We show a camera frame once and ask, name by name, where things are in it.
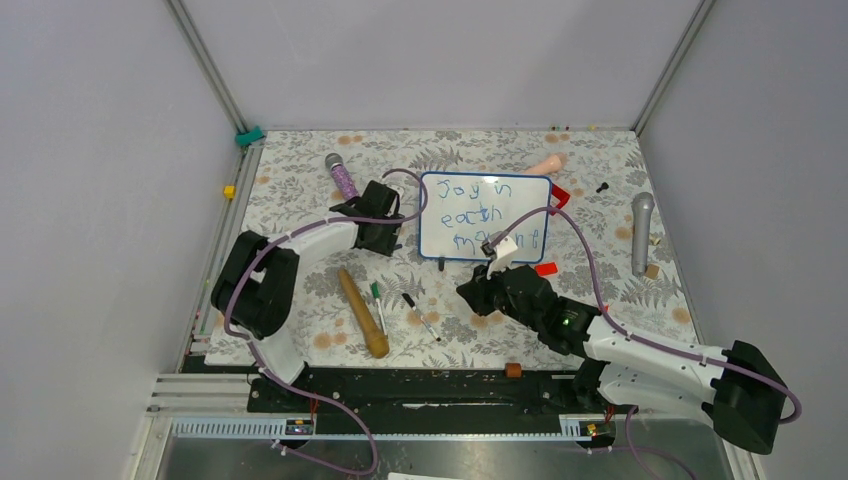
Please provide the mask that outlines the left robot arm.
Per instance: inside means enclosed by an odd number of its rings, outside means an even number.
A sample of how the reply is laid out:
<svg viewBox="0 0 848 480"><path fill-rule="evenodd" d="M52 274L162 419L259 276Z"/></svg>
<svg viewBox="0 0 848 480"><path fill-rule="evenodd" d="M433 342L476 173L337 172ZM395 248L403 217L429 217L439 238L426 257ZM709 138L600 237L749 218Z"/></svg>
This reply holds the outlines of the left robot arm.
<svg viewBox="0 0 848 480"><path fill-rule="evenodd" d="M400 206L398 190L371 181L361 195L331 207L323 219L276 240L251 230L237 236L214 284L211 305L228 317L227 333L247 341L260 369L277 377L271 395L285 410L304 407L311 388L299 377L306 361L284 327L298 277L312 264L347 250L392 255L405 221Z"/></svg>

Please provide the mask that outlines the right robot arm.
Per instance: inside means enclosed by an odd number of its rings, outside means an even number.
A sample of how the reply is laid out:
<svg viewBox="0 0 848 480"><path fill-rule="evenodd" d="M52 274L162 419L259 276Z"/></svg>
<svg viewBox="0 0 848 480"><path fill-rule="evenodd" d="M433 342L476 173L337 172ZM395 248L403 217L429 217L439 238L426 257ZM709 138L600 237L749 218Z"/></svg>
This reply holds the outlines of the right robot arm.
<svg viewBox="0 0 848 480"><path fill-rule="evenodd" d="M615 328L603 310L558 295L528 266L495 273L478 266L456 292L475 314L501 313L550 350L582 358L573 396L583 410L612 404L669 413L748 452L772 452L787 395L756 346L737 340L723 349Z"/></svg>

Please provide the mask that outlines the blue-framed whiteboard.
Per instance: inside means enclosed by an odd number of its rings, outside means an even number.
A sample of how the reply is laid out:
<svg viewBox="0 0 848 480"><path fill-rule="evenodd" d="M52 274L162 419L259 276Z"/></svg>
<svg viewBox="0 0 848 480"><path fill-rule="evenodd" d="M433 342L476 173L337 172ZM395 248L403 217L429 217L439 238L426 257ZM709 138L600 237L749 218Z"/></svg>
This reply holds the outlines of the blue-framed whiteboard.
<svg viewBox="0 0 848 480"><path fill-rule="evenodd" d="M482 244L527 212L550 205L550 179L519 174L425 172L427 202L419 217L419 254L483 261Z"/></svg>

